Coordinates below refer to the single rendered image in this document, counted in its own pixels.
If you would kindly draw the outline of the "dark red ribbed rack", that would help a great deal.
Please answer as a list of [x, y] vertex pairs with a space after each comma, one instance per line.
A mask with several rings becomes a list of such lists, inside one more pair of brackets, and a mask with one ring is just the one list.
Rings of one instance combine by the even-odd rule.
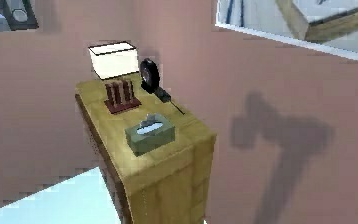
[[133, 82], [129, 79], [106, 83], [105, 90], [107, 99], [104, 103], [111, 114], [119, 114], [141, 105], [134, 94]]

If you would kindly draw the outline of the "dark framed wall picture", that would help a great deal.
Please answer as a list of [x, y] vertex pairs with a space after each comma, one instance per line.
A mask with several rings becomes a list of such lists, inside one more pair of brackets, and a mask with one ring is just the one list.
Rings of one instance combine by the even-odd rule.
[[39, 27], [30, 0], [0, 0], [0, 32]]

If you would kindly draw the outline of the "yellow wooden chest of drawers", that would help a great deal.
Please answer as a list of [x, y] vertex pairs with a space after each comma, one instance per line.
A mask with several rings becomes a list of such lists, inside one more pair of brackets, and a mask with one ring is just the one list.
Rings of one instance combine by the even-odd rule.
[[[130, 74], [141, 105], [112, 115], [104, 82], [76, 85], [76, 100], [114, 181], [124, 224], [203, 224], [216, 133], [189, 110], [161, 102]], [[141, 156], [127, 144], [125, 129], [159, 113], [175, 126], [175, 140]]]

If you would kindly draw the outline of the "green tissue box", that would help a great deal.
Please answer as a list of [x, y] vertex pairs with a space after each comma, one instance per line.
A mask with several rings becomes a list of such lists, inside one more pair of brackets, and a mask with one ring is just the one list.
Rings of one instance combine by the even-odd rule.
[[148, 114], [138, 125], [125, 129], [128, 146], [141, 156], [175, 140], [175, 126], [159, 113]]

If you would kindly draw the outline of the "white square table lamp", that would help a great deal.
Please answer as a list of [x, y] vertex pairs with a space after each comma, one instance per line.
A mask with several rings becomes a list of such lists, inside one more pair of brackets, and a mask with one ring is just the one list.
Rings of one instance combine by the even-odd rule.
[[90, 46], [88, 52], [101, 80], [139, 71], [137, 48], [126, 41]]

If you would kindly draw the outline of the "black round disc on stand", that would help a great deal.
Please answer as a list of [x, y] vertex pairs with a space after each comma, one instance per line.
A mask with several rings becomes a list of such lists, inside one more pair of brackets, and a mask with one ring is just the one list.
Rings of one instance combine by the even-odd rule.
[[141, 87], [149, 94], [155, 94], [163, 103], [170, 102], [179, 112], [183, 111], [173, 103], [171, 95], [160, 86], [160, 73], [154, 61], [145, 58], [140, 63]]

